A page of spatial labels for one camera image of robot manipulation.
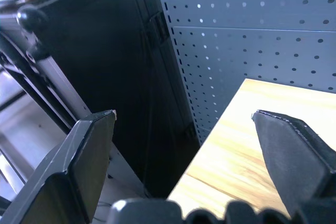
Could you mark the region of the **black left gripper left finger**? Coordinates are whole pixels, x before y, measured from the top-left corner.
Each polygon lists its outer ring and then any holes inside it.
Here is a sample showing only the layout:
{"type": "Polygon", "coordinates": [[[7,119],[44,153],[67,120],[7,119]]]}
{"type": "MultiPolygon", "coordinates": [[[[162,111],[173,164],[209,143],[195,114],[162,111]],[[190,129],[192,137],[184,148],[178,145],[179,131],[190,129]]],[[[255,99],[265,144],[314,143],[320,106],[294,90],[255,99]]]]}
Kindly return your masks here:
{"type": "Polygon", "coordinates": [[[101,195],[116,114],[79,120],[40,162],[0,224],[90,224],[101,195]]]}

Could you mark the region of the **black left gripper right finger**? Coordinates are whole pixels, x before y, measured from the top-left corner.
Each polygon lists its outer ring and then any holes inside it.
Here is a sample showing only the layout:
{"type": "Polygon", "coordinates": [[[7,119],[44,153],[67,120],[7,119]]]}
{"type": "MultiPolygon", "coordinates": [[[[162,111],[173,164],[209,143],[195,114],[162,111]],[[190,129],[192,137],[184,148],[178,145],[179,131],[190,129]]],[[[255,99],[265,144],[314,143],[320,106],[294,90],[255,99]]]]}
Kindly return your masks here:
{"type": "Polygon", "coordinates": [[[252,120],[266,168],[292,219],[336,219],[336,151],[306,122],[258,110],[252,120]]]}

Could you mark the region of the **grey perforated metal panel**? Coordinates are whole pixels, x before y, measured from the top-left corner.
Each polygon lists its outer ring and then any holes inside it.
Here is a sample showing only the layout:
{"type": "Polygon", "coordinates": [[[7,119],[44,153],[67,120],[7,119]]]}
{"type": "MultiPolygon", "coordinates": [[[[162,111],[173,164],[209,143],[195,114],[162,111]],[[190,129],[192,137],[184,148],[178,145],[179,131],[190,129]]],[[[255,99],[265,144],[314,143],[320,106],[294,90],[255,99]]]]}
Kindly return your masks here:
{"type": "Polygon", "coordinates": [[[198,141],[246,79],[336,93],[336,0],[161,0],[198,141]]]}

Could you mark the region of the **black cabinet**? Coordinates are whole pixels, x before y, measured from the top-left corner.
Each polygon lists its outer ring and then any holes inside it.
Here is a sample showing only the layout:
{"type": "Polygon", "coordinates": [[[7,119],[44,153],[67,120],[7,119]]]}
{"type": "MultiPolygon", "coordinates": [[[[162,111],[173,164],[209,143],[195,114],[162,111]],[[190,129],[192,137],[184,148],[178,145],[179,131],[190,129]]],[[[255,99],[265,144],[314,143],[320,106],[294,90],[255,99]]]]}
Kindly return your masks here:
{"type": "Polygon", "coordinates": [[[38,38],[91,113],[116,111],[113,142],[140,192],[166,198],[198,143],[160,0],[0,4],[46,14],[38,38]]]}

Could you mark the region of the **aluminium profile frame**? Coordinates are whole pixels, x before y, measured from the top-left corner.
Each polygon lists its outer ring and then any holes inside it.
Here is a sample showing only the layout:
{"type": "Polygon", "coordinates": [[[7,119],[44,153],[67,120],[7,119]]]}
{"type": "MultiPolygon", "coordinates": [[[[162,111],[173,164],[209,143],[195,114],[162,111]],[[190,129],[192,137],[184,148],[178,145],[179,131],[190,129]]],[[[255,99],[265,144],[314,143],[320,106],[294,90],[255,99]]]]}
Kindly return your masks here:
{"type": "Polygon", "coordinates": [[[68,134],[91,112],[38,38],[47,27],[33,5],[0,4],[0,67],[68,134]]]}

